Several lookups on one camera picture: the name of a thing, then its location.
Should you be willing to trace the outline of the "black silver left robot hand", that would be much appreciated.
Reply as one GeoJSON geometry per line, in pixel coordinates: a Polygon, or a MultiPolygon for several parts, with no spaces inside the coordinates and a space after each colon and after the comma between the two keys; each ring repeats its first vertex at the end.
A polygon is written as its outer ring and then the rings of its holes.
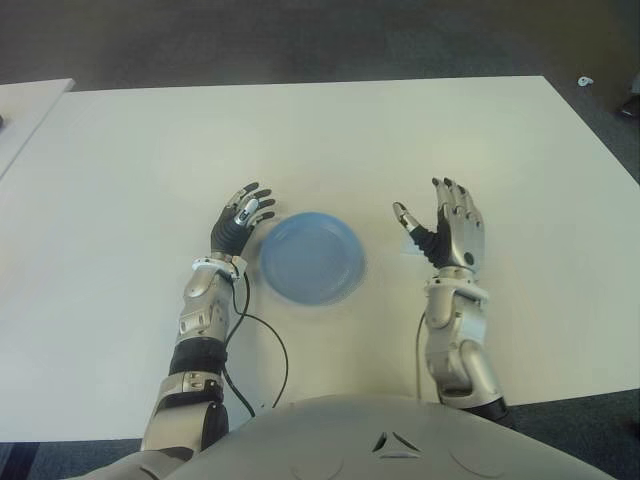
{"type": "Polygon", "coordinates": [[[257,225],[275,216],[271,189],[250,183],[232,195],[210,234],[212,253],[240,256],[257,225]]]}

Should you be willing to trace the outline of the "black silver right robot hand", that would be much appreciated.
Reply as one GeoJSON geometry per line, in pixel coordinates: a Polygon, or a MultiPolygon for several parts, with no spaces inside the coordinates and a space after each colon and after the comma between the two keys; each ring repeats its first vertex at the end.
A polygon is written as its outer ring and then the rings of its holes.
{"type": "Polygon", "coordinates": [[[437,224],[424,227],[400,202],[393,203],[399,224],[436,268],[459,267],[477,273],[485,257],[484,220],[469,191],[449,178],[433,178],[437,224]]]}

